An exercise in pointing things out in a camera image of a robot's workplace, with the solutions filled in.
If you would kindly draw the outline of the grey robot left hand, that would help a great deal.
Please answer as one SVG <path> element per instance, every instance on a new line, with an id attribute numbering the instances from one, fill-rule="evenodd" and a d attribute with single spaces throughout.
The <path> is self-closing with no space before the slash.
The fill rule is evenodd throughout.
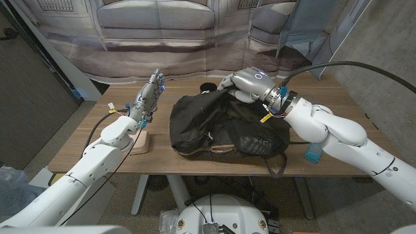
<path id="1" fill-rule="evenodd" d="M 157 101 L 166 89 L 164 84 L 164 75 L 156 68 L 149 81 L 137 93 L 128 116 L 140 124 L 151 123 L 153 113 L 157 111 Z"/>

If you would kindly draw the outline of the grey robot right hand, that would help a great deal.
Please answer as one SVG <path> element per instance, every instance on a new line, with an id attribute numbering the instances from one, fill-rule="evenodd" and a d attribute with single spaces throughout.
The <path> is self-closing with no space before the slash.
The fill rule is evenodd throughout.
<path id="1" fill-rule="evenodd" d="M 235 71 L 222 79 L 217 90 L 226 89 L 243 103 L 253 103 L 256 100 L 267 103 L 277 100 L 277 84 L 263 71 L 250 67 Z"/>

